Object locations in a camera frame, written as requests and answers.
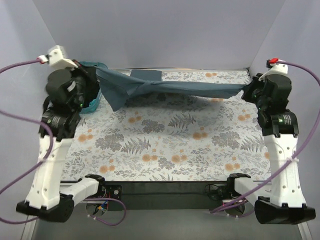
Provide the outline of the blue-grey t shirt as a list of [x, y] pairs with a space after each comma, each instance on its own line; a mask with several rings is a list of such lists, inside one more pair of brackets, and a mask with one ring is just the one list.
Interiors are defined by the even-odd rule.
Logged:
[[228, 99], [244, 89], [243, 84], [194, 81], [163, 81], [159, 70], [134, 69], [130, 75], [109, 69], [101, 62], [81, 61], [84, 67], [94, 67], [101, 94], [114, 112], [132, 98], [151, 93], [170, 93], [205, 98]]

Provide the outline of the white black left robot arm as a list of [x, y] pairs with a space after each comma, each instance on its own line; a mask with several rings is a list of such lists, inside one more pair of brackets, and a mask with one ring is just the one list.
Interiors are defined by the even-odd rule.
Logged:
[[104, 177], [88, 174], [61, 190], [61, 177], [68, 150], [81, 120], [80, 112], [100, 91], [94, 66], [80, 65], [53, 71], [45, 86], [39, 128], [39, 156], [30, 191], [16, 211], [47, 222], [66, 222], [74, 207], [88, 197], [106, 196]]

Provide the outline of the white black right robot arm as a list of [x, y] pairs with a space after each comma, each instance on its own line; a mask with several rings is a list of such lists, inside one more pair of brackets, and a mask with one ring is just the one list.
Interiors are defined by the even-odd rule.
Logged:
[[257, 121], [269, 153], [270, 193], [257, 189], [246, 173], [233, 173], [227, 178], [226, 192], [232, 199], [241, 195], [254, 206], [260, 224], [297, 225], [315, 219], [316, 211], [303, 196], [296, 153], [298, 120], [287, 109], [291, 80], [281, 74], [258, 73], [243, 89], [242, 99], [257, 107]]

